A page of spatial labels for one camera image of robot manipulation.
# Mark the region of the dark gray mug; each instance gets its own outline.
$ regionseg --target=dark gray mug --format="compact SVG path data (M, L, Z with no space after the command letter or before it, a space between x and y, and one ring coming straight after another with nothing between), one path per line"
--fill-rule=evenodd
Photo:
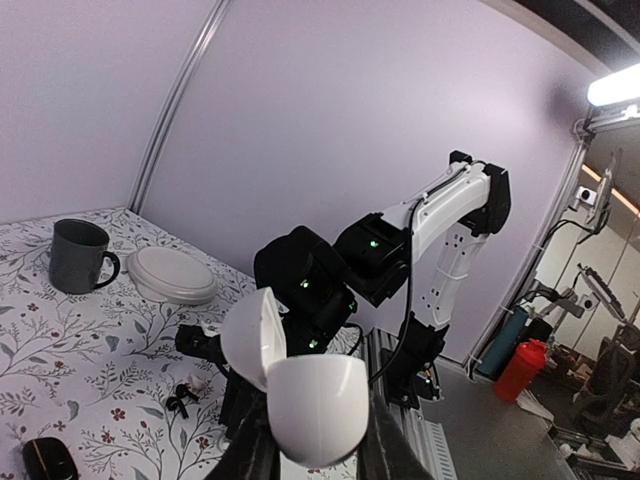
M84 220L65 219L53 226L49 281L65 293L83 294L113 282L120 273L120 260L107 252L109 234L102 228ZM109 280L98 283L102 262L107 257L113 262Z

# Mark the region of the computer mouse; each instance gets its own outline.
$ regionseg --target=computer mouse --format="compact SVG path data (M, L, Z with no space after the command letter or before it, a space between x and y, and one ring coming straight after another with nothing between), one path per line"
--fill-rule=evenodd
M57 438L29 440L22 458L30 480L78 480L78 469L67 447Z

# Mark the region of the floral tablecloth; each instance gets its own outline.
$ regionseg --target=floral tablecloth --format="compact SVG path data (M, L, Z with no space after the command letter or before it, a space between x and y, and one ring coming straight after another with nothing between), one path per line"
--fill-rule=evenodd
M227 446L217 421L226 381L212 364L176 352L174 336L181 323L222 322L253 280L127 210L64 217L102 226L121 260L148 245L189 253L211 268L219 289L199 307L147 302L125 269L104 289L67 295L47 280L52 228L62 217L0 226L0 479L26 479L22 444L53 436L84 479L201 480ZM343 330L330 350L348 350L355 337ZM189 374L205 386L185 420L165 401ZM310 471L284 461L282 472L344 480L355 478L356 466L351 458Z

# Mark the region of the mug handle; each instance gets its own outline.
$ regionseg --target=mug handle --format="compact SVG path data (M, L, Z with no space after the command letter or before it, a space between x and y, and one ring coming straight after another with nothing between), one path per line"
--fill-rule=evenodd
M109 260L111 260L111 263L113 263L113 273L111 274L111 278L109 278L108 280L105 280L102 283L97 283L96 286L93 287L94 290L98 288L106 287L111 282L113 282L118 276L118 274L120 273L120 259L118 258L118 256L112 252L104 252L102 254L102 258L104 259L104 257L107 257Z

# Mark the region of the red bottle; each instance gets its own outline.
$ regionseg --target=red bottle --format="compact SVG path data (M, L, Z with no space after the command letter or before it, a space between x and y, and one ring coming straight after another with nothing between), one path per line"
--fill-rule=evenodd
M496 382L494 387L496 395L505 402L514 403L518 395L544 368L547 363L545 353L547 353L547 345L538 340L521 343L509 365Z

